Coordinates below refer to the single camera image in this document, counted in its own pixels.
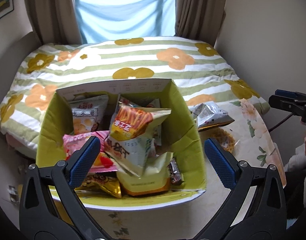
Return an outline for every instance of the curtain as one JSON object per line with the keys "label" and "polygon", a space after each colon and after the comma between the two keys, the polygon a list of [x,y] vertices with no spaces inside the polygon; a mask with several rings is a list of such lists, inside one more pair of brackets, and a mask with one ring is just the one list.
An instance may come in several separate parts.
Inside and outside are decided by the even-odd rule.
{"label": "curtain", "polygon": [[33,31],[42,44],[81,44],[74,0],[25,0]]}
{"label": "curtain", "polygon": [[174,36],[175,0],[75,0],[83,43]]}
{"label": "curtain", "polygon": [[176,0],[175,35],[214,46],[225,0]]}

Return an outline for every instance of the striped blanket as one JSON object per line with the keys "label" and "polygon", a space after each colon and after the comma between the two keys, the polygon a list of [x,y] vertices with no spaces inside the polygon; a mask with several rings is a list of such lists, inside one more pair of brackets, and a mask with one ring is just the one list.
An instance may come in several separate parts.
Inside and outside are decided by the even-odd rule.
{"label": "striped blanket", "polygon": [[0,105],[0,131],[37,150],[41,123],[57,88],[130,78],[172,78],[187,105],[248,99],[264,114],[268,103],[239,79],[207,43],[146,37],[99,44],[46,44],[21,63]]}

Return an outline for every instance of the snack bag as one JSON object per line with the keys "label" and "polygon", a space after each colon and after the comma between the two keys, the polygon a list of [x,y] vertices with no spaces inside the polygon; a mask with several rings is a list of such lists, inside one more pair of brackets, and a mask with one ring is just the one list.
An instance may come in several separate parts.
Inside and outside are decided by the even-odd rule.
{"label": "snack bag", "polygon": [[109,96],[102,95],[69,102],[73,114],[74,134],[98,131],[108,101]]}
{"label": "snack bag", "polygon": [[63,136],[63,148],[66,153],[66,160],[70,158],[73,152],[82,148],[86,141],[93,135],[99,138],[101,141],[101,148],[99,149],[99,155],[97,156],[95,162],[93,163],[90,172],[107,172],[116,171],[116,166],[112,160],[103,152],[104,150],[104,140],[108,136],[109,131],[96,131],[90,133],[82,133],[78,135],[68,135]]}
{"label": "snack bag", "polygon": [[234,122],[234,119],[213,101],[189,106],[189,110],[192,112],[192,118],[195,120],[199,132]]}
{"label": "snack bag", "polygon": [[75,188],[75,191],[87,190],[87,191],[104,191],[113,197],[121,198],[120,182],[117,178],[105,176],[104,174],[94,173],[89,174],[84,179],[82,185]]}
{"label": "snack bag", "polygon": [[[121,94],[119,94],[118,98],[117,98],[117,104],[116,104],[115,112],[114,112],[114,114],[112,115],[112,118],[111,118],[110,129],[112,127],[112,123],[114,122],[118,111],[121,108],[121,105],[132,106],[132,107],[141,107],[141,106],[137,105],[136,103],[133,103],[132,101],[126,99],[125,97],[122,97]],[[158,99],[158,98],[154,99],[146,107],[160,108],[161,107],[160,99]],[[159,125],[156,128],[154,128],[154,132],[153,132],[153,137],[155,139],[154,144],[158,145],[158,146],[162,145],[162,143],[161,143],[161,131],[162,131],[162,126]]]}
{"label": "snack bag", "polygon": [[170,109],[121,105],[104,142],[104,151],[123,168],[141,176],[152,149],[153,130],[170,113]]}
{"label": "snack bag", "polygon": [[[149,103],[146,107],[153,107],[153,108],[160,108],[160,99],[156,98],[154,99],[151,103]],[[158,125],[157,127],[154,128],[153,131],[153,137],[154,137],[154,144],[161,146],[162,141],[161,141],[161,133],[162,133],[162,125]]]}
{"label": "snack bag", "polygon": [[131,196],[168,191],[171,187],[168,165],[173,153],[166,152],[157,158],[148,158],[145,171],[139,178],[117,165],[117,178]]}

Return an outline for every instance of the cable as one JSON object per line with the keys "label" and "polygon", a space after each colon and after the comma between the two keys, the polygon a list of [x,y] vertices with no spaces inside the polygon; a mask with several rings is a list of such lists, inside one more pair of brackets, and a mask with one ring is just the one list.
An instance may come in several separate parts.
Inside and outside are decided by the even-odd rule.
{"label": "cable", "polygon": [[293,114],[289,114],[286,118],[284,118],[281,122],[276,124],[275,126],[271,127],[268,131],[272,132],[275,128],[279,127],[281,124],[283,124],[287,119],[289,119]]}

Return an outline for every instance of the green cardboard box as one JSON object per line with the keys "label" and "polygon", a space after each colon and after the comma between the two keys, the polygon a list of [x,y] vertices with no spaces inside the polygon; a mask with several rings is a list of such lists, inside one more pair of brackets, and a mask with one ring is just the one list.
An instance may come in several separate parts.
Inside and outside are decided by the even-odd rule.
{"label": "green cardboard box", "polygon": [[[202,144],[188,107],[171,79],[109,80],[56,90],[42,124],[37,166],[53,166],[66,157],[62,138],[73,130],[68,101],[108,94],[106,114],[109,115],[114,112],[119,93],[138,104],[159,98],[162,108],[172,110],[162,124],[162,145],[170,145],[185,182],[180,186],[172,186],[172,190],[167,193],[143,197],[125,195],[117,199],[104,193],[78,193],[85,207],[111,211],[146,210],[184,203],[201,196],[206,188]],[[50,189],[53,198],[60,200],[55,188]]]}

